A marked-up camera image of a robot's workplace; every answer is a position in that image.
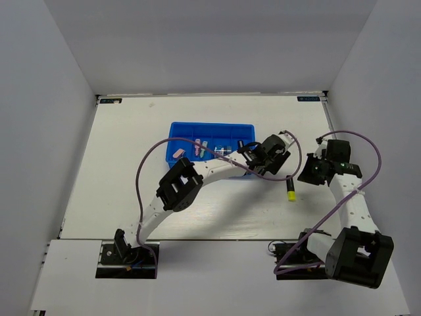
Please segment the yellow capped black highlighter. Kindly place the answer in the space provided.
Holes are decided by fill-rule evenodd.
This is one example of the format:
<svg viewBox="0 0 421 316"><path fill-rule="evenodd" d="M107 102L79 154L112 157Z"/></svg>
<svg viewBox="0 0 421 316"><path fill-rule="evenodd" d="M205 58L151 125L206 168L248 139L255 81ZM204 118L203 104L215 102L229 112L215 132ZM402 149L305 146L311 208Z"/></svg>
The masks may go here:
<svg viewBox="0 0 421 316"><path fill-rule="evenodd" d="M295 186L294 186L293 178L289 178L286 180L286 188L287 188L288 201L290 202L296 201Z"/></svg>

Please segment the blue tape roll pack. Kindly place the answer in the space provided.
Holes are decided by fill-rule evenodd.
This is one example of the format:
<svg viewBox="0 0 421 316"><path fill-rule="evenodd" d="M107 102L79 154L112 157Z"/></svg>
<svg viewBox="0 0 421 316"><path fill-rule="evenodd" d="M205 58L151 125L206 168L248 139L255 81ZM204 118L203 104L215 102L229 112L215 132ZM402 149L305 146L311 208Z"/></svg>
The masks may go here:
<svg viewBox="0 0 421 316"><path fill-rule="evenodd" d="M232 147L230 145L216 145L214 147L214 152L216 155L213 155L214 158L219 158L221 156L227 156L232 153Z"/></svg>

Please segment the green clear utility knife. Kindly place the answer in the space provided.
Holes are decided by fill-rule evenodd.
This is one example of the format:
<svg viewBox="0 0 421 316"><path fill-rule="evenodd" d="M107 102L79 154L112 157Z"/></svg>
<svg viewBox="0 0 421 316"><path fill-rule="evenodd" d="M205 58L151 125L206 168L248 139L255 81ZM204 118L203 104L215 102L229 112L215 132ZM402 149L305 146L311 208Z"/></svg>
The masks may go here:
<svg viewBox="0 0 421 316"><path fill-rule="evenodd" d="M203 158L204 158L204 156L205 156L205 153L207 152L207 151L206 151L206 148L208 147L208 141L204 140L204 141L201 143L201 145L202 145L202 148L201 148L201 151L200 151L199 157L200 157L201 159L203 159Z"/></svg>

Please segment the pink utility knife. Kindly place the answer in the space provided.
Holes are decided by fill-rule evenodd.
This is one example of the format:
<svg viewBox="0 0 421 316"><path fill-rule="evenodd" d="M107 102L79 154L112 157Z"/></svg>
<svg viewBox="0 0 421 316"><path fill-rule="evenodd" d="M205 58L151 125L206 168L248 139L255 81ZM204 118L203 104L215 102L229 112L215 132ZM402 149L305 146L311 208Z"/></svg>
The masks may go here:
<svg viewBox="0 0 421 316"><path fill-rule="evenodd" d="M194 156L198 157L201 151L201 140L199 138L195 139L195 145L194 145Z"/></svg>

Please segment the pink eraser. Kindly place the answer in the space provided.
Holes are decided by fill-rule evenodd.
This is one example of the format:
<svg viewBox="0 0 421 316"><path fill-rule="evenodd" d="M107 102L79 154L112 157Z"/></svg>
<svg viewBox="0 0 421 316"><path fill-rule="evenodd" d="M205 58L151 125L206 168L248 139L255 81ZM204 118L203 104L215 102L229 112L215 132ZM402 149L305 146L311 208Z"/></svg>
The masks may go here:
<svg viewBox="0 0 421 316"><path fill-rule="evenodd" d="M177 149L177 150L173 153L172 158L173 158L173 159L180 159L180 158L182 158L182 157L183 157L183 155L184 155L184 153L185 153L185 152L186 152L186 151L185 151L184 149L182 149L182 148Z"/></svg>

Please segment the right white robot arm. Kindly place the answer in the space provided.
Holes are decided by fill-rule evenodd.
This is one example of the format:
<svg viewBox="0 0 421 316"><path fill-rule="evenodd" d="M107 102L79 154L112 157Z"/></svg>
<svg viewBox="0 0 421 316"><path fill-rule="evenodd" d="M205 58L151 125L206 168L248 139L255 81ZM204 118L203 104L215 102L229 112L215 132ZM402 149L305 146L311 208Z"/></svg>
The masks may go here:
<svg viewBox="0 0 421 316"><path fill-rule="evenodd" d="M350 162L351 146L344 140L318 139L318 149L307 155L298 179L327 185L339 204L338 236L315 230L298 244L298 257L307 263L318 258L328 278L377 289L394 249L391 237L374 223L360 186L362 173Z"/></svg>

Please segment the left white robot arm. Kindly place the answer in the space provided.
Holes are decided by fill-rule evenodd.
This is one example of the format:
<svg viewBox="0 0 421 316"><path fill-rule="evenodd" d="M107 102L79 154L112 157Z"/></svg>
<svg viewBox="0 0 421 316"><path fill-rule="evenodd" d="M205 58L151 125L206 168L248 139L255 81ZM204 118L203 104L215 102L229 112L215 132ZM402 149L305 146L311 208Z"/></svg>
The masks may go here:
<svg viewBox="0 0 421 316"><path fill-rule="evenodd" d="M290 156L289 148L295 140L287 132L273 134L263 143L239 144L239 149L223 156L216 152L214 159L200 162L180 158L160 179L151 202L144 206L139 191L139 176L145 159L136 172L135 188L140 214L137 224L127 236L121 228L114 235L114 251L123 263L135 263L141 248L151 233L171 214L190 207L199 190L213 182L254 174L263 178L265 173L277 174Z"/></svg>

